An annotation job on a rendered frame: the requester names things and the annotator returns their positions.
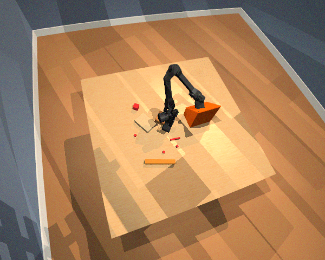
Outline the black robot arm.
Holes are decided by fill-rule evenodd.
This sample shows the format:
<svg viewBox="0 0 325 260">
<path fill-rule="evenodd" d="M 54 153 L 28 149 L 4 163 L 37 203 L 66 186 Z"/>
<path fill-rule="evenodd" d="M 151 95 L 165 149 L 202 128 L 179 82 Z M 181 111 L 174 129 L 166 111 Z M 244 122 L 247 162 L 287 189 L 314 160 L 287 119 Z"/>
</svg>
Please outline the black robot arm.
<svg viewBox="0 0 325 260">
<path fill-rule="evenodd" d="M 176 117 L 176 114 L 179 113 L 177 109 L 174 109 L 175 103 L 172 97 L 171 79 L 174 76 L 176 76 L 189 90 L 189 95 L 195 100 L 194 104 L 196 109 L 205 108 L 205 96 L 202 94 L 202 92 L 199 89 L 194 88 L 194 86 L 189 82 L 189 80 L 182 73 L 179 64 L 171 64 L 169 65 L 168 70 L 163 78 L 166 97 L 164 110 L 162 113 L 158 114 L 158 120 L 160 123 L 164 121 L 167 122 L 168 119 L 173 120 Z"/>
</svg>

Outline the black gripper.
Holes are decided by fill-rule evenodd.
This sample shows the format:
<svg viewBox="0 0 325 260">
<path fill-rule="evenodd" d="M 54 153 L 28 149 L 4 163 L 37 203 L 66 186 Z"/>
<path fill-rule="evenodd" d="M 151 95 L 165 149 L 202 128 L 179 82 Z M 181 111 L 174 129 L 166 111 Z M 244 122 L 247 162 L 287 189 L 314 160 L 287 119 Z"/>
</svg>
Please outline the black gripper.
<svg viewBox="0 0 325 260">
<path fill-rule="evenodd" d="M 170 132 L 170 129 L 175 121 L 175 118 L 173 120 L 168 119 L 167 122 L 165 122 L 165 125 L 163 125 L 162 130 L 165 132 Z"/>
</svg>

